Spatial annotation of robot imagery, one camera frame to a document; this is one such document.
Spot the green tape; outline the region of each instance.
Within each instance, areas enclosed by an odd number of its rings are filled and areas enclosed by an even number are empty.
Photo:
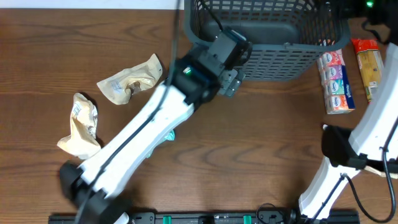
[[[243,216],[243,224],[251,224],[251,216],[250,215]]]
[[[172,217],[163,217],[163,224],[172,224]]]

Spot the crumpled paper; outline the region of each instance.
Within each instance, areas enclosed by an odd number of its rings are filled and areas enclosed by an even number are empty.
[[[57,146],[80,159],[90,158],[101,149],[95,140],[97,122],[98,112],[93,103],[75,93],[70,113],[70,135],[59,140]]]
[[[97,83],[101,92],[116,105],[128,103],[130,96],[152,88],[162,75],[162,65],[153,54],[147,62],[123,71]]]

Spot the wood surface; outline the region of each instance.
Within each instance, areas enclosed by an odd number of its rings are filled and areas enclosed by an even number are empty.
[[[118,106],[96,83],[153,53],[167,68],[172,16],[172,11],[0,10],[0,223],[46,223],[51,213],[76,212],[57,176],[70,155],[56,146],[70,134],[73,94],[84,93],[97,105],[97,135],[104,146],[153,90]],[[350,23],[354,35],[369,36],[358,21]],[[179,56],[189,48],[181,31]],[[320,166],[322,124],[354,128],[368,105],[351,44],[343,56],[354,112],[325,114],[316,66],[291,82],[244,82],[234,98],[218,96],[203,105],[177,128],[176,141],[161,144],[141,164],[127,188],[134,205],[159,212],[294,205]],[[353,181],[369,212],[386,217],[386,180],[362,172]],[[348,187],[335,207],[357,208]],[[370,223],[359,213],[362,223]]]

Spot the white wall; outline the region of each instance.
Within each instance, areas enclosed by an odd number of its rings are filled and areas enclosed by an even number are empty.
[[[176,3],[176,0],[0,0],[0,8],[175,9]]]

